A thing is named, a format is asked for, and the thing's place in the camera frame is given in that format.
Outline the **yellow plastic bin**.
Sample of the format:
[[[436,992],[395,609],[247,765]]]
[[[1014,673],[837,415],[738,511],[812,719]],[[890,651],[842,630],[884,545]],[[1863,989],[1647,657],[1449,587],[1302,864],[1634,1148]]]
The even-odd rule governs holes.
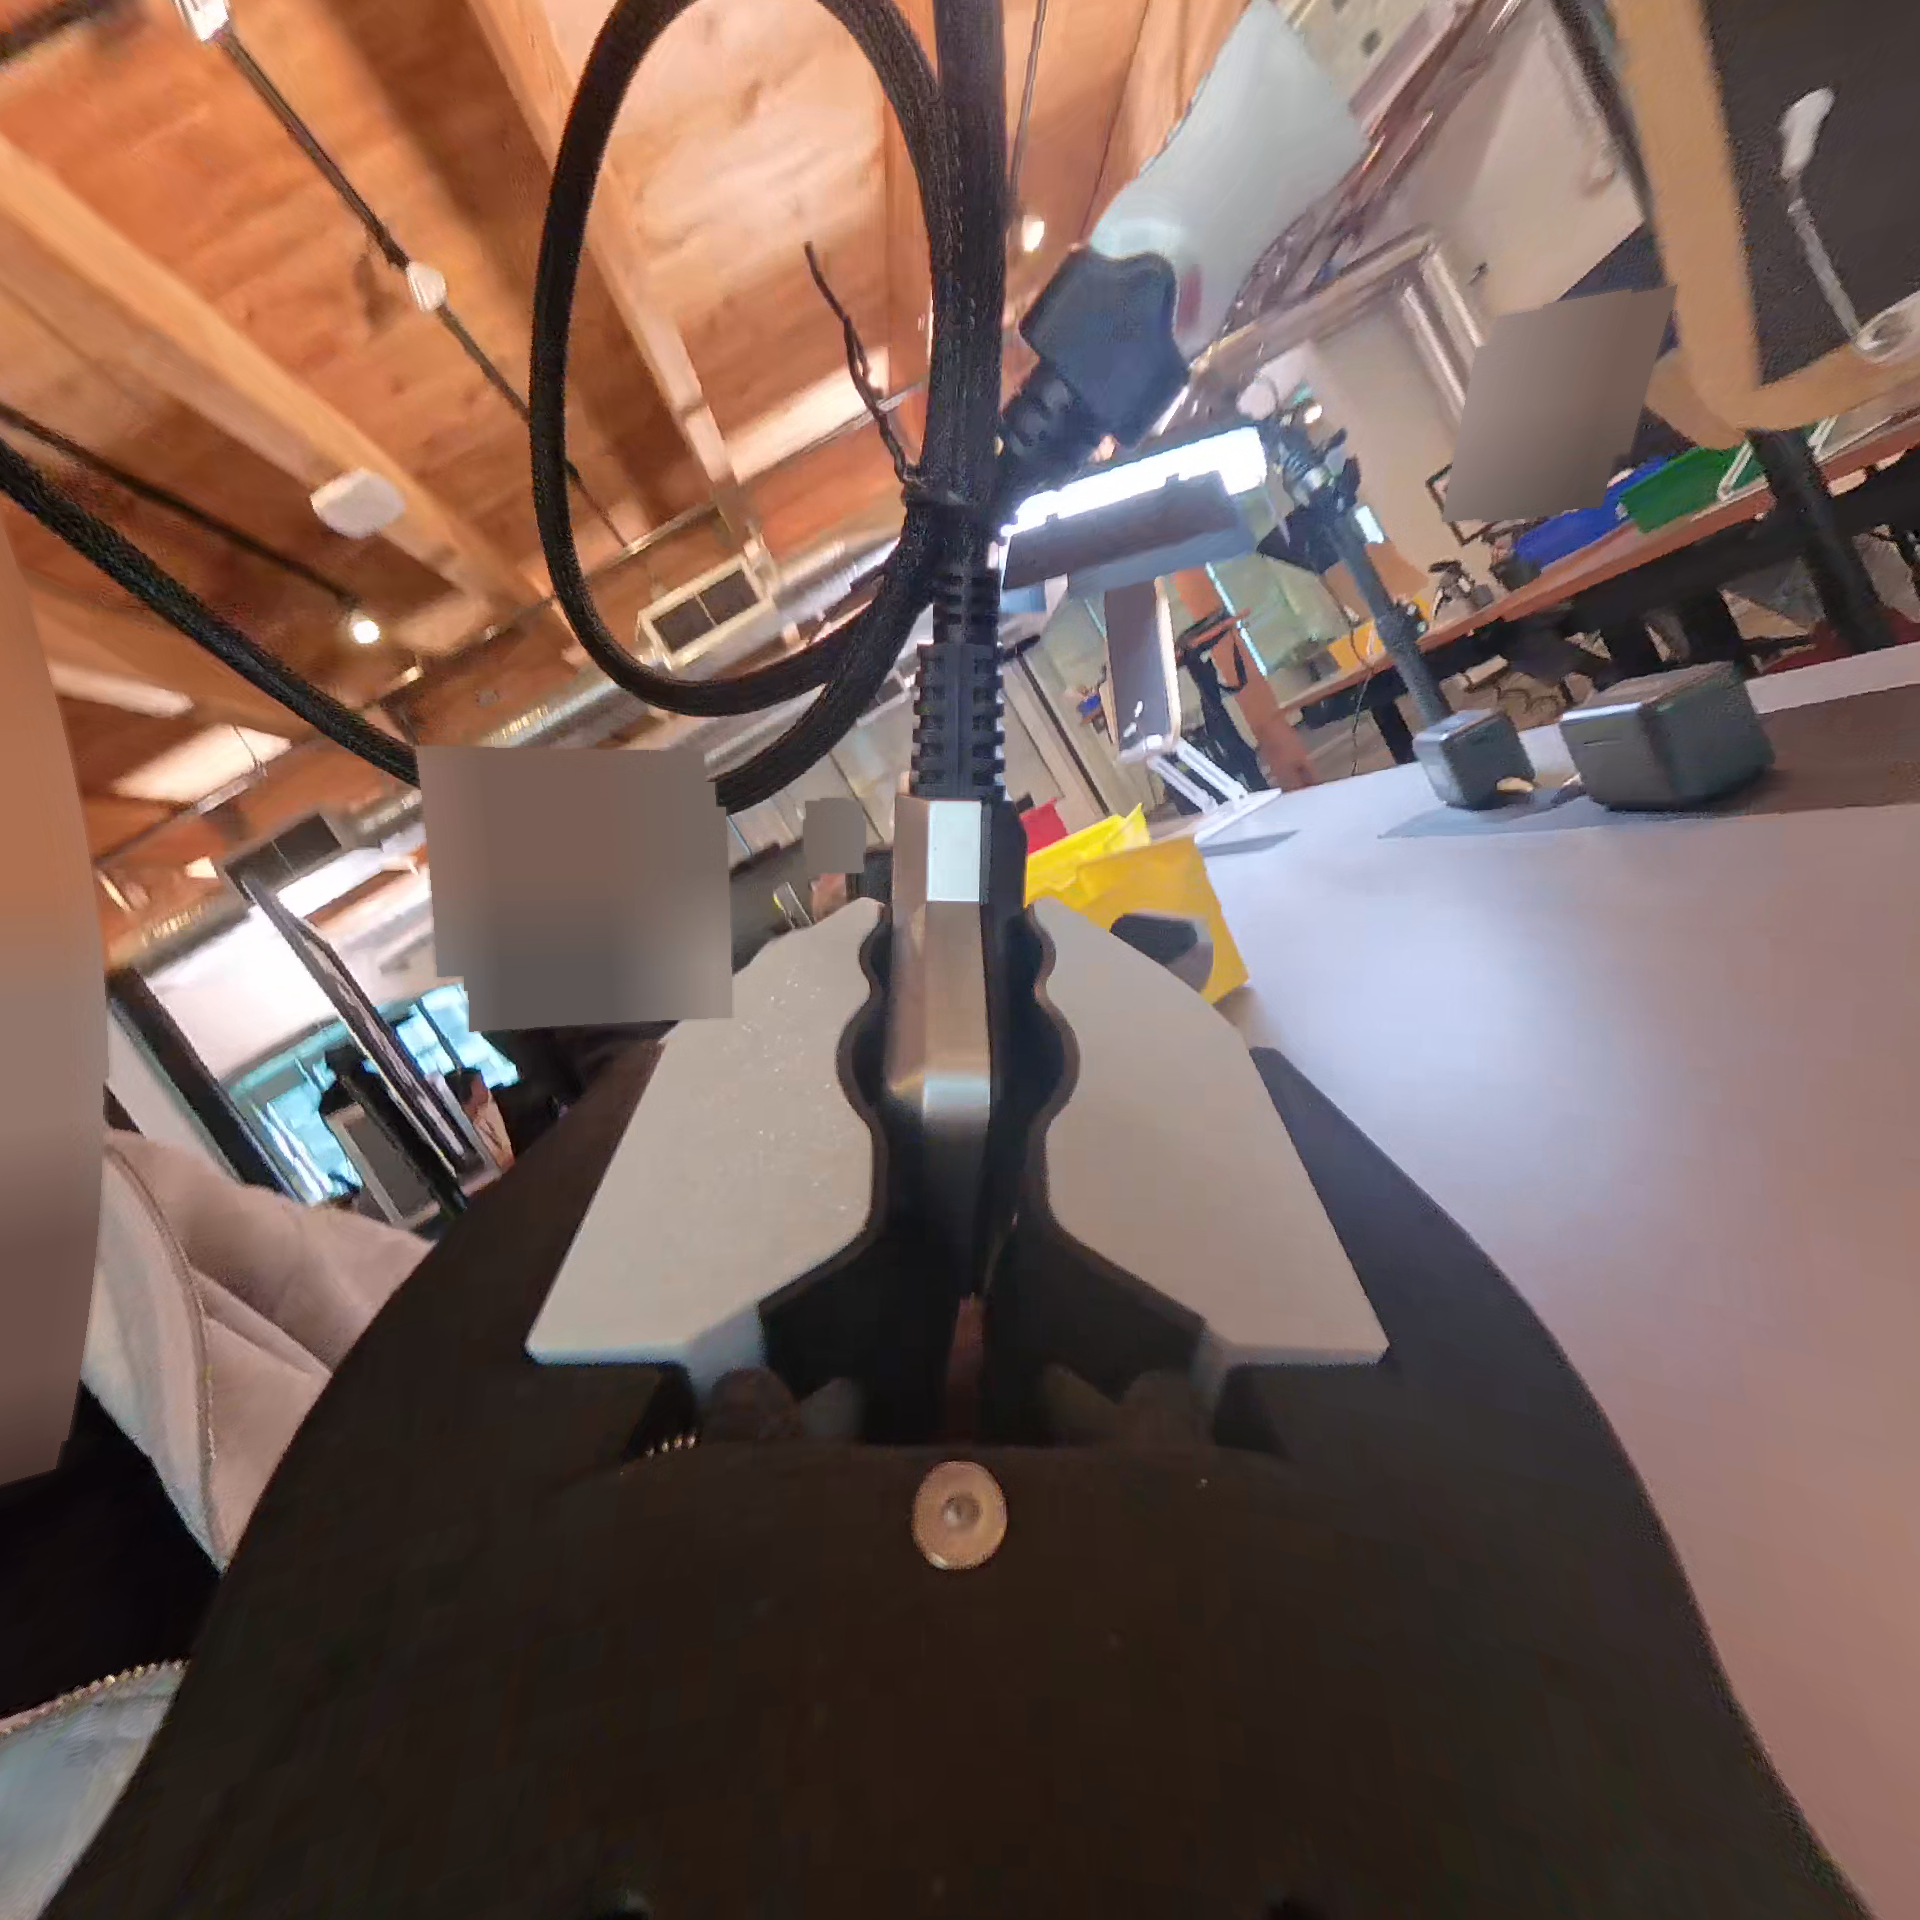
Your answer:
[[[1249,982],[1203,850],[1189,838],[1097,857],[1068,881],[1065,899],[1210,1003],[1220,1003]]]
[[[1065,899],[1080,905],[1101,886],[1106,862],[1151,848],[1152,834],[1141,808],[1124,816],[1111,814],[1089,827],[1079,827],[1030,844],[1024,855],[1024,901]]]

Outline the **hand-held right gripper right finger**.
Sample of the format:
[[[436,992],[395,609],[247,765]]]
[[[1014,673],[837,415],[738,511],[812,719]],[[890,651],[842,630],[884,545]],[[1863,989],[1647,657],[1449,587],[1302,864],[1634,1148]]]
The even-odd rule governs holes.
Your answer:
[[[1039,1170],[1050,1219],[1173,1309],[1147,1370],[1373,1365],[1388,1336],[1235,1025],[1166,961],[1044,898],[1041,1008],[1065,1030],[1065,1101]]]

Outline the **grey cube device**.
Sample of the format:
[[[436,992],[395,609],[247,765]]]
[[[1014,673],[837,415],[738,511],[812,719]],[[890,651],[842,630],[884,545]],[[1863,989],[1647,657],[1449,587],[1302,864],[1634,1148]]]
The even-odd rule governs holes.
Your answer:
[[[1461,710],[1410,740],[1437,797],[1466,812],[1531,800],[1537,771],[1514,717],[1498,707]]]
[[[1749,680],[1729,662],[1618,681],[1557,732],[1587,800],[1610,812],[1687,812],[1765,779],[1777,754]]]

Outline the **blue plastic bin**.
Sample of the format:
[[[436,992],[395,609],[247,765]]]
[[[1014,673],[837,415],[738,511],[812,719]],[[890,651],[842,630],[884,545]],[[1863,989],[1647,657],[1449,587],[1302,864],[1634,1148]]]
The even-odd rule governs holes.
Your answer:
[[[1594,507],[1579,507],[1532,522],[1513,533],[1504,549],[1508,570],[1528,579],[1554,564],[1569,560],[1607,539],[1621,528],[1623,511],[1617,500]]]

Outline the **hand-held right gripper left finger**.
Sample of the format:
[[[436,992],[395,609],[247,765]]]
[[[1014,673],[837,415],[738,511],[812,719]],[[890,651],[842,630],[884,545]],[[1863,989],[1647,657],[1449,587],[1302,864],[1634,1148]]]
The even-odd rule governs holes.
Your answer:
[[[658,1061],[524,1349],[545,1365],[766,1370],[760,1309],[850,1252],[877,1213],[875,1123],[845,1075],[868,1008],[858,898],[768,942],[733,1016],[689,1019]]]

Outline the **green plastic bin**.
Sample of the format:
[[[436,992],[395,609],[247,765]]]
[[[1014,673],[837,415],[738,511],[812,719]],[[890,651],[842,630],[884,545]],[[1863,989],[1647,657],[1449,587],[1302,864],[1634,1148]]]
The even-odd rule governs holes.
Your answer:
[[[1653,533],[1721,504],[1722,482],[1746,456],[1746,443],[1690,445],[1636,466],[1618,489],[1621,522]]]

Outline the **overhead desk lamp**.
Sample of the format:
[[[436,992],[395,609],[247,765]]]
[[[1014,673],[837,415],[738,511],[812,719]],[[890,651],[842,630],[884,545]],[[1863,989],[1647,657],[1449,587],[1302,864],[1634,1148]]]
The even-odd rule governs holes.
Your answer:
[[[1003,585],[1105,591],[1257,552],[1269,447],[1253,423],[1106,461],[1037,492],[1004,528]]]

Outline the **wooden office desk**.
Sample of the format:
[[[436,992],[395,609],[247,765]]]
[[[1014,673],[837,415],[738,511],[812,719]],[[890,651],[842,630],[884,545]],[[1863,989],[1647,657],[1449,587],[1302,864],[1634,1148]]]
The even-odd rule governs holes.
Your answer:
[[[1911,522],[1916,515],[1918,418],[1819,454],[1847,533]],[[1420,636],[1420,651],[1438,678],[1486,653],[1510,628],[1534,620],[1569,620],[1599,631],[1630,612],[1670,607],[1751,570],[1794,557],[1807,545],[1800,522],[1774,501],[1767,486],[1674,520],[1655,531],[1624,526],[1553,564],[1534,582],[1496,596],[1489,606],[1454,615]]]

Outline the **black panel with wooden edge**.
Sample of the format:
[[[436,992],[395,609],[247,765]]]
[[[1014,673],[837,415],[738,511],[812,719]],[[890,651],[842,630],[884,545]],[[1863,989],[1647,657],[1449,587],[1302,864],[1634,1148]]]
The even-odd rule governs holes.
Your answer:
[[[1643,206],[1704,445],[1916,408],[1916,3],[1554,3]]]

